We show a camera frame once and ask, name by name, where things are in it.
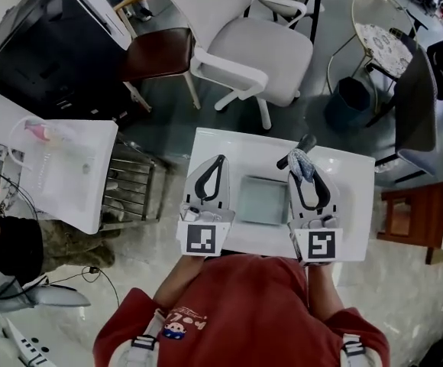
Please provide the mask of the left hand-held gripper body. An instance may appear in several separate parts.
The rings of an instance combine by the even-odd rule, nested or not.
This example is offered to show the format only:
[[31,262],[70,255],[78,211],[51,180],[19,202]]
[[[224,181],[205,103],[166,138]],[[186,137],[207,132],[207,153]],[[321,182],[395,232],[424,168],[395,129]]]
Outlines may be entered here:
[[176,239],[183,255],[218,257],[228,237],[235,212],[183,203],[179,208]]

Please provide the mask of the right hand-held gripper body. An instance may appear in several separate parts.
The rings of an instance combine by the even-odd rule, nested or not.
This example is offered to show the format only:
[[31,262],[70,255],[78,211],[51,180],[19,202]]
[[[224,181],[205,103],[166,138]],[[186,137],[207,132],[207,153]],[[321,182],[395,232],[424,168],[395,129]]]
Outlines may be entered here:
[[343,229],[336,216],[294,219],[288,223],[289,237],[302,267],[328,265],[340,257]]

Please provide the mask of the steel wool scrubber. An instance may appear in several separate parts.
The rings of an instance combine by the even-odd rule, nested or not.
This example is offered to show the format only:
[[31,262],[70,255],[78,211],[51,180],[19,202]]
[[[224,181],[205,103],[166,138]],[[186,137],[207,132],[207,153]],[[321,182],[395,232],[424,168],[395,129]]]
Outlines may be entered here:
[[307,153],[299,148],[294,148],[287,155],[289,170],[293,176],[299,181],[305,180],[308,183],[313,181],[315,173],[315,165],[310,160]]

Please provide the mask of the person's left forearm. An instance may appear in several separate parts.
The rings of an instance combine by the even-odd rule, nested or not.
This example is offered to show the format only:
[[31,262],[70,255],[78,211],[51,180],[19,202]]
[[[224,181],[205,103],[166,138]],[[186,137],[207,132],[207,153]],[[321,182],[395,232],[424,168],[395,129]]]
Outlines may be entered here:
[[187,287],[199,275],[205,259],[202,256],[182,255],[157,289],[153,300],[162,311],[171,310]]

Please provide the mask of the person's right forearm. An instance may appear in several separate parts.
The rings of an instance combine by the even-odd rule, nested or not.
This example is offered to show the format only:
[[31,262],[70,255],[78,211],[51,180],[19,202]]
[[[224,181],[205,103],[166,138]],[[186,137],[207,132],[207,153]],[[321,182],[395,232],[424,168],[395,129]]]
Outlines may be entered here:
[[312,315],[325,322],[344,309],[332,277],[333,265],[308,268],[309,309]]

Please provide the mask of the white sink basin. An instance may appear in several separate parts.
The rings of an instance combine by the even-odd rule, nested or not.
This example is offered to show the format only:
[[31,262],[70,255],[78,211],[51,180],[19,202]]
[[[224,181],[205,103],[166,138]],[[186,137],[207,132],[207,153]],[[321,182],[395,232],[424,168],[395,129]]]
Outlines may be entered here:
[[[294,141],[210,128],[197,128],[189,162],[189,172],[223,154],[229,163],[230,208],[237,209],[244,176],[285,181],[288,172],[277,168],[277,161],[297,145]],[[339,226],[343,230],[341,261],[363,261],[373,209],[373,158],[315,146],[310,159],[328,174],[339,190]],[[235,219],[224,250],[265,256],[295,258],[289,227],[270,226]]]

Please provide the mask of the black faucet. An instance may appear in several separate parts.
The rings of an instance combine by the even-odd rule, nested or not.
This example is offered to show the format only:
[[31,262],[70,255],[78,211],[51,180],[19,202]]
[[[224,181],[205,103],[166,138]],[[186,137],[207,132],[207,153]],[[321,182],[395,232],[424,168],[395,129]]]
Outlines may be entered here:
[[[308,153],[316,146],[316,137],[312,134],[306,133],[304,134],[298,145],[295,146],[295,149],[299,149],[305,153]],[[285,155],[281,159],[279,159],[276,163],[276,166],[280,170],[284,170],[288,166],[289,154]]]

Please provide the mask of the red-brown wooden cabinet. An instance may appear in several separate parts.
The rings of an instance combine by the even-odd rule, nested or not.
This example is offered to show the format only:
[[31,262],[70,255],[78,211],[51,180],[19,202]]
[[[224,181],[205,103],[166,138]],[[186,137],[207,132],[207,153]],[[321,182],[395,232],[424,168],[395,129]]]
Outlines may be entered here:
[[380,194],[386,204],[384,227],[377,238],[386,242],[427,248],[425,263],[443,241],[443,182]]

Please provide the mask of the person in red sleeve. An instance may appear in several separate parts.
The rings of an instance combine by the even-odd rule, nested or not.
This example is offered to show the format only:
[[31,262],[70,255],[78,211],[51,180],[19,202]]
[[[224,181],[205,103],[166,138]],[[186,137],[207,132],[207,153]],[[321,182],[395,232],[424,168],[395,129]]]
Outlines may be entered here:
[[95,367],[390,367],[385,335],[353,307],[322,322],[290,258],[206,259],[176,305],[129,291],[99,331]]

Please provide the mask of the white cup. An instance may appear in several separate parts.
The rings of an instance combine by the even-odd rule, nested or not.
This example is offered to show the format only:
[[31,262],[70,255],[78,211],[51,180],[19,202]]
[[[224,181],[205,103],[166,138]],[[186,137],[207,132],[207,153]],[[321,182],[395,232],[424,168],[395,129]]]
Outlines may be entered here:
[[73,141],[73,133],[64,127],[47,126],[44,135],[49,145],[60,146]]

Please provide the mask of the white rounded appliance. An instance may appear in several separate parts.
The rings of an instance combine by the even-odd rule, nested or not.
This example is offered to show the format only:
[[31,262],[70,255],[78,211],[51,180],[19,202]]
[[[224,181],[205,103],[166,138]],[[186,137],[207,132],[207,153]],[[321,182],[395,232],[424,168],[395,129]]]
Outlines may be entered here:
[[21,295],[32,305],[51,307],[88,307],[91,305],[89,299],[76,289],[52,283],[47,276],[25,287]]

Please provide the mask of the white office chair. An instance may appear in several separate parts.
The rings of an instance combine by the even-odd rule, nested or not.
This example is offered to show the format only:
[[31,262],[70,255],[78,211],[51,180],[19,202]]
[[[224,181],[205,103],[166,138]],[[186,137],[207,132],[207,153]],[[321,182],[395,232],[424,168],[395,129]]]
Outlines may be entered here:
[[313,54],[309,38],[292,28],[259,18],[245,11],[255,1],[296,9],[295,21],[307,7],[295,0],[170,0],[184,16],[196,40],[190,63],[192,75],[229,88],[215,104],[223,110],[235,99],[254,97],[262,126],[271,128],[269,103],[289,106],[299,97],[299,88]]

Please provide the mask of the pink spray bottle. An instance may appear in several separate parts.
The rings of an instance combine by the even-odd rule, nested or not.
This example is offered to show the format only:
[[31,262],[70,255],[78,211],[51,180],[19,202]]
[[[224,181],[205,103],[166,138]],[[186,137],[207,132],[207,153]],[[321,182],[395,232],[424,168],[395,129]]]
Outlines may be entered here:
[[50,141],[52,138],[53,132],[51,128],[44,123],[32,122],[29,120],[24,123],[24,128],[41,141]]

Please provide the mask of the white panel with black slits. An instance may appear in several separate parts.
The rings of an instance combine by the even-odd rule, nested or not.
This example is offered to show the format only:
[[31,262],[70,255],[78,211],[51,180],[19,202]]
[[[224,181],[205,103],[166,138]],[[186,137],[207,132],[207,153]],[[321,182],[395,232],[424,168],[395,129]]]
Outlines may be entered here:
[[32,309],[4,314],[0,325],[20,367],[93,367],[90,351]]

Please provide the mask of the white arched faucet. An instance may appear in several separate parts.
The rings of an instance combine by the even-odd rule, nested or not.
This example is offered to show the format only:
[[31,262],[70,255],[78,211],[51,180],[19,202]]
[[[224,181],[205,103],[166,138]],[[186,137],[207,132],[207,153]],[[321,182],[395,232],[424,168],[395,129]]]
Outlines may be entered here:
[[[18,148],[18,147],[16,146],[16,144],[19,142],[18,139],[15,139],[15,132],[16,132],[17,129],[20,128],[20,127],[22,127],[25,131],[28,131],[28,130],[26,130],[26,129],[24,128],[24,123],[25,123],[26,121],[29,121],[29,120],[31,120],[32,122],[44,123],[44,124],[46,124],[46,125],[48,125],[48,126],[54,126],[54,125],[51,124],[50,122],[48,122],[48,121],[42,119],[42,118],[39,118],[39,117],[37,117],[37,116],[29,115],[29,116],[26,116],[26,117],[20,119],[20,120],[19,120],[19,121],[18,121],[18,122],[12,127],[12,129],[11,129],[11,131],[10,131],[10,133],[9,133],[9,136],[8,136],[8,146],[7,146],[9,156],[11,157],[11,159],[12,159],[16,164],[21,165],[23,168],[26,168],[26,169],[28,169],[29,171],[32,171],[32,170],[33,170],[33,167],[32,167],[31,165],[26,164],[26,163],[24,163],[23,161],[19,161],[19,160],[13,155],[13,152],[12,152],[14,149],[17,149],[17,148]],[[37,139],[35,136],[34,136],[34,140],[35,140],[35,141],[40,141],[40,142],[46,143],[46,141],[41,141],[41,140]]]

